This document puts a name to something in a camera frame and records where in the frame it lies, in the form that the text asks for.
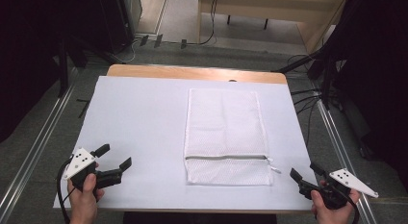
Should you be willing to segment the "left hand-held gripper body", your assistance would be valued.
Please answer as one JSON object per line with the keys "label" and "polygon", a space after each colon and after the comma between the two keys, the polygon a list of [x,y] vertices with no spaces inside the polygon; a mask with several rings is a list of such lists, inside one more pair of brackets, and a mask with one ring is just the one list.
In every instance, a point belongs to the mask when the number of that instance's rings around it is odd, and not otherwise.
{"label": "left hand-held gripper body", "polygon": [[71,158],[71,162],[65,170],[63,178],[70,180],[74,187],[79,190],[83,190],[84,181],[90,173],[96,176],[96,186],[94,189],[120,184],[123,172],[119,168],[108,171],[98,171],[96,169],[97,158],[93,157],[90,152],[83,147],[78,148]]}

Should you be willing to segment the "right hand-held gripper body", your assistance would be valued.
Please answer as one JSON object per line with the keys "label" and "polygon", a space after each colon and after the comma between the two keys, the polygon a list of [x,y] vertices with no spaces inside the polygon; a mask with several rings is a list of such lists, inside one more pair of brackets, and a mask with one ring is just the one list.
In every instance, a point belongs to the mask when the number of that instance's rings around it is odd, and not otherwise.
{"label": "right hand-held gripper body", "polygon": [[327,209],[337,210],[346,205],[348,195],[352,189],[362,192],[373,198],[377,198],[379,194],[364,184],[356,176],[350,173],[346,168],[342,168],[330,173],[327,173],[324,178],[324,186],[313,185],[303,179],[299,187],[299,193],[305,198],[311,200],[311,191],[316,190],[320,193],[323,202]]}

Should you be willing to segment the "person's right hand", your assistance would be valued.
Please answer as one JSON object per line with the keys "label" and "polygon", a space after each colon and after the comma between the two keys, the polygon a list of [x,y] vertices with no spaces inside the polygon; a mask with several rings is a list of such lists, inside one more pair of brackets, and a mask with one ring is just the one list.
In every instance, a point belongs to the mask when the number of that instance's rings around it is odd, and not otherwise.
{"label": "person's right hand", "polygon": [[352,203],[347,203],[344,207],[337,210],[326,208],[320,193],[316,190],[311,191],[313,205],[311,212],[316,217],[318,224],[347,224],[352,214],[356,213],[354,207],[360,199],[360,193],[352,189],[349,192],[349,198]]}

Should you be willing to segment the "person's left hand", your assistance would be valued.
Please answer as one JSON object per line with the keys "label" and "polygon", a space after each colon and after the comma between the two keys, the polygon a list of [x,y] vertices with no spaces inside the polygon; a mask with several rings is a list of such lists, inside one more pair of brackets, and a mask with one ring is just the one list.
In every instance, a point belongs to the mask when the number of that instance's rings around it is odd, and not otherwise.
{"label": "person's left hand", "polygon": [[71,206],[71,216],[69,224],[93,224],[96,219],[98,206],[97,202],[104,196],[103,189],[93,190],[96,186],[96,176],[90,173],[83,184],[83,190],[74,187],[70,180],[67,181],[67,190],[70,193],[69,202]]}

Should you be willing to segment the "white table mat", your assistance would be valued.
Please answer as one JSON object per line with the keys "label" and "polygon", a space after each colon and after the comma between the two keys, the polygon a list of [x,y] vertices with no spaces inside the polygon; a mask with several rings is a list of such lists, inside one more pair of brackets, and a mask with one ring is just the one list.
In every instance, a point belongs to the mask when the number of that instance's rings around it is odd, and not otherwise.
{"label": "white table mat", "polygon": [[[271,186],[207,187],[186,180],[184,139],[192,88],[255,91],[274,166]],[[103,170],[132,161],[119,185],[108,187],[99,207],[146,212],[306,212],[290,172],[314,181],[309,155],[286,84],[136,77],[98,79],[77,146],[89,151],[108,143]]]}

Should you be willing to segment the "white mesh laundry bag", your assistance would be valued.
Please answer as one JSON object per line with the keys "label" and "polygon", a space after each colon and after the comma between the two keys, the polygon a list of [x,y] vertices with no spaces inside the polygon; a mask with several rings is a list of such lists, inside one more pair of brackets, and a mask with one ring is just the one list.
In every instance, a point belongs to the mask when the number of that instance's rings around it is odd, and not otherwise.
{"label": "white mesh laundry bag", "polygon": [[189,91],[184,163],[187,180],[206,186],[270,186],[277,169],[255,91]]}

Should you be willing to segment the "black metal stand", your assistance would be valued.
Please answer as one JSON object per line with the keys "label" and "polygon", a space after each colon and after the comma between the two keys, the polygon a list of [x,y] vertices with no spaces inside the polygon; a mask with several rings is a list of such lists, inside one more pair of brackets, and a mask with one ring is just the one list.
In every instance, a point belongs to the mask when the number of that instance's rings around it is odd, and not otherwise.
{"label": "black metal stand", "polygon": [[322,77],[322,83],[319,88],[321,92],[320,99],[323,106],[328,110],[329,90],[336,73],[337,61],[335,51],[332,48],[323,45],[318,51],[309,55],[302,55],[299,60],[288,63],[286,66],[278,70],[274,70],[274,73],[286,74],[301,65],[312,62],[312,65],[307,71],[307,76],[310,80],[316,80],[318,77]]}
{"label": "black metal stand", "polygon": [[73,35],[62,33],[59,35],[59,80],[60,91],[59,97],[62,97],[68,90],[68,65],[67,58],[71,58],[77,67],[85,67],[87,58],[84,51],[88,50],[109,64],[122,63],[108,54],[97,49],[94,45],[75,37]]}

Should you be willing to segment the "wooden table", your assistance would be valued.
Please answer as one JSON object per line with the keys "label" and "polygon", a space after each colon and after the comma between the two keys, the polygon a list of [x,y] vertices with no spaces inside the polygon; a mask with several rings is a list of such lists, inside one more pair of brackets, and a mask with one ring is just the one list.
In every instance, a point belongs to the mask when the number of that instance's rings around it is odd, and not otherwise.
{"label": "wooden table", "polygon": [[208,67],[113,64],[109,67],[107,75],[111,77],[166,78],[224,82],[235,80],[237,82],[246,83],[287,84],[287,79],[282,73]]}

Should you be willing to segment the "black curtain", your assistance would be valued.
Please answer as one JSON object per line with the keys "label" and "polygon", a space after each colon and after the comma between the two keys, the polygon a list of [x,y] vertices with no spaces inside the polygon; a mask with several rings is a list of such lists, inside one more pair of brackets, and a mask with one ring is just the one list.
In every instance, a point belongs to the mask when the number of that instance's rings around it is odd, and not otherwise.
{"label": "black curtain", "polygon": [[87,0],[0,0],[0,143],[59,80],[59,35]]}
{"label": "black curtain", "polygon": [[346,0],[335,78],[353,106],[362,146],[392,167],[408,191],[408,0]]}

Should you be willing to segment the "black equipment cabinet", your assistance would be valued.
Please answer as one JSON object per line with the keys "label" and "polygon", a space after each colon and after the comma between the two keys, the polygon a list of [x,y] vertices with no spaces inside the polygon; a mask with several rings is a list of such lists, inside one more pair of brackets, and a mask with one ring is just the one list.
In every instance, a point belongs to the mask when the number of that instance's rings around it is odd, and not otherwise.
{"label": "black equipment cabinet", "polygon": [[110,53],[117,54],[135,38],[142,5],[140,0],[101,0]]}

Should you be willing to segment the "light wooden bench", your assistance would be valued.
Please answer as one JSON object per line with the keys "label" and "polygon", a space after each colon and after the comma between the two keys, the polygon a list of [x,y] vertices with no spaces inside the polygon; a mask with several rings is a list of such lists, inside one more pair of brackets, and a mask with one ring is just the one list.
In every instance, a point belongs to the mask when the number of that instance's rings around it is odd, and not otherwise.
{"label": "light wooden bench", "polygon": [[[317,51],[332,25],[336,25],[346,0],[217,0],[216,12],[227,15],[296,22],[308,54]],[[213,0],[197,0],[197,39],[201,14],[211,11]]]}

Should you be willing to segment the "metal floor rail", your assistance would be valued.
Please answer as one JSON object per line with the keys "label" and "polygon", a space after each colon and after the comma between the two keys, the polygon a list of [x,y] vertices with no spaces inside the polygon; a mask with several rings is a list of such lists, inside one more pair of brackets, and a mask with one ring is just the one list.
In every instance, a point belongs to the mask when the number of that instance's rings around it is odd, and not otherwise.
{"label": "metal floor rail", "polygon": [[[326,127],[328,135],[331,139],[333,148],[337,155],[337,159],[341,168],[346,168],[353,175],[357,175],[352,165],[349,155],[346,153],[344,142],[339,134],[335,121],[331,115],[331,111],[326,109],[322,102],[318,102],[319,112],[323,119],[323,123]],[[360,200],[357,204],[358,211],[360,213],[360,221],[362,224],[378,224],[373,214],[369,197],[362,193]]]}
{"label": "metal floor rail", "polygon": [[12,135],[0,143],[0,224],[7,224],[52,136],[83,68],[72,67],[68,89],[55,85],[27,113]]}

